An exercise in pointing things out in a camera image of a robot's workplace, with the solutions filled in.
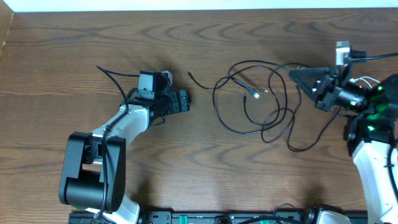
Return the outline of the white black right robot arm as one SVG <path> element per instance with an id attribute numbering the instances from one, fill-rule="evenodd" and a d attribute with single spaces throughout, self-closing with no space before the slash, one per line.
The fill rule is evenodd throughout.
<path id="1" fill-rule="evenodd" d="M 348 153 L 358 169 L 368 223 L 397 223 L 397 75 L 372 88 L 350 82 L 351 70 L 296 68 L 289 77 L 315 103 L 330 111 L 351 111 L 343 131 Z"/>

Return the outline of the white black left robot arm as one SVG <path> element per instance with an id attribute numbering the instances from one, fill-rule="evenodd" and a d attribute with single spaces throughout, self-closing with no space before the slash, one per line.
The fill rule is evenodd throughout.
<path id="1" fill-rule="evenodd" d="M 91 223 L 138 223 L 140 206 L 125 194 L 126 150 L 157 118 L 190 109 L 186 90 L 170 90 L 170 71 L 142 70 L 138 79 L 109 121 L 67 141 L 58 197 L 93 213 Z"/>

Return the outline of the light wooden side board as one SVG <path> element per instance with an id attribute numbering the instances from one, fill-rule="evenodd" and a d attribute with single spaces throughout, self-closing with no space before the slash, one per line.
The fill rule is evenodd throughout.
<path id="1" fill-rule="evenodd" d="M 9 8 L 9 6 L 1 0 L 0 5 L 0 51 L 1 55 L 5 48 L 7 38 L 9 36 L 9 30 L 14 19 L 14 12 Z"/>

